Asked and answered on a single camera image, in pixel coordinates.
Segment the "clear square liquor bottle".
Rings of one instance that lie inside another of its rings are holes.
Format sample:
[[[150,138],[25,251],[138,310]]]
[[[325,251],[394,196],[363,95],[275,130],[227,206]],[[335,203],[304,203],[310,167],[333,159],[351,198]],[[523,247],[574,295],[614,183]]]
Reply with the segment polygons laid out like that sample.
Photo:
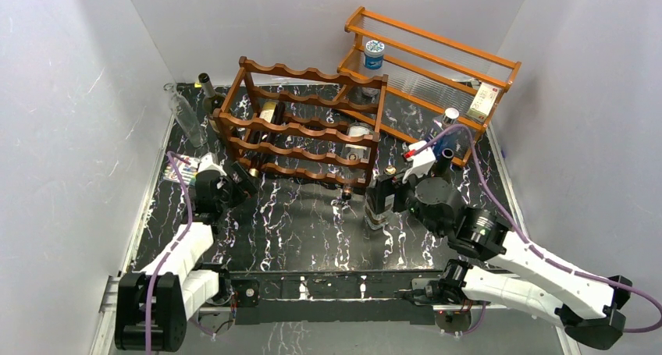
[[[372,230],[383,228],[393,214],[397,169],[393,165],[384,168],[365,191],[365,221]]]

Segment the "blue square glass bottle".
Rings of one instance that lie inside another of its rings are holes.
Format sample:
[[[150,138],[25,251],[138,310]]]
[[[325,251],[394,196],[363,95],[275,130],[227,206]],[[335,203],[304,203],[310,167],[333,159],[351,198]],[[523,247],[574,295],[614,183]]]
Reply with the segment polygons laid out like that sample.
[[[432,120],[432,127],[429,131],[428,139],[435,138],[439,133],[442,133],[448,127],[454,125],[459,118],[460,112],[456,108],[446,108],[442,115],[438,115]],[[442,156],[444,149],[452,150],[453,154],[458,151],[457,147],[458,135],[456,132],[448,132],[443,137],[439,138],[436,144],[432,146],[432,151],[437,158]]]

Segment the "clear glass bottle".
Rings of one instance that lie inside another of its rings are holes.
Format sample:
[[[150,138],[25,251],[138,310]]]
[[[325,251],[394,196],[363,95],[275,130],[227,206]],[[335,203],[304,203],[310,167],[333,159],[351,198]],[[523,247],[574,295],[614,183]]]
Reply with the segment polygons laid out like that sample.
[[[188,100],[176,89],[174,83],[166,83],[163,90],[167,93],[169,108],[190,144],[196,148],[205,145],[207,133],[198,122],[197,113]]]

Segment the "green wine bottle white label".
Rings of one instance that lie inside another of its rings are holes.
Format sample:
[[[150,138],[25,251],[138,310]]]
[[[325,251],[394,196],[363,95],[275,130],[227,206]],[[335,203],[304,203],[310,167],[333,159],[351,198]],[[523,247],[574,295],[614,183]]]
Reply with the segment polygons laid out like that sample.
[[[198,82],[204,92],[203,108],[207,114],[209,124],[215,133],[219,133],[219,127],[214,120],[213,113],[217,108],[222,107],[226,97],[215,90],[207,73],[200,73],[198,75]]]

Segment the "dark wine bottle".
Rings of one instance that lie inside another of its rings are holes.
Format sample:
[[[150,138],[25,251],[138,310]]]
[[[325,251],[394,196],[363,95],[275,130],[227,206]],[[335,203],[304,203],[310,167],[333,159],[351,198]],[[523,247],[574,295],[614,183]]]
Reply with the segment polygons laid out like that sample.
[[[447,183],[451,183],[451,166],[454,159],[454,151],[451,148],[444,148],[439,157],[437,158],[436,164],[434,165],[433,172],[434,175],[444,179]]]

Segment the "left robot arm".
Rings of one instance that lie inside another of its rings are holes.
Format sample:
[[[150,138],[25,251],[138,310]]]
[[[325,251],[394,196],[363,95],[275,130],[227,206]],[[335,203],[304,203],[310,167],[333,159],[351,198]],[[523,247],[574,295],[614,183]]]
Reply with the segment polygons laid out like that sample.
[[[223,212],[256,192],[256,179],[240,163],[226,171],[210,154],[201,159],[185,186],[187,212],[172,240],[150,264],[119,280],[117,349],[176,352],[201,307],[238,301],[227,268],[200,259],[215,242]]]

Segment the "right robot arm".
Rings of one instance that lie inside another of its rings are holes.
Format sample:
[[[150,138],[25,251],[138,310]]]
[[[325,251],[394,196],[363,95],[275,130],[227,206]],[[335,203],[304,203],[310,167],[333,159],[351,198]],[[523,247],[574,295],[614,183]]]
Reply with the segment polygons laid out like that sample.
[[[581,277],[575,267],[544,257],[491,211],[468,206],[441,177],[384,176],[366,190],[366,217],[375,223],[389,212],[406,211],[434,236],[468,259],[514,273],[488,272],[468,261],[450,260],[437,279],[414,279],[400,297],[413,304],[459,304],[466,300],[501,304],[543,318],[597,350],[610,349],[625,331],[620,309],[632,283],[616,275],[607,281]]]

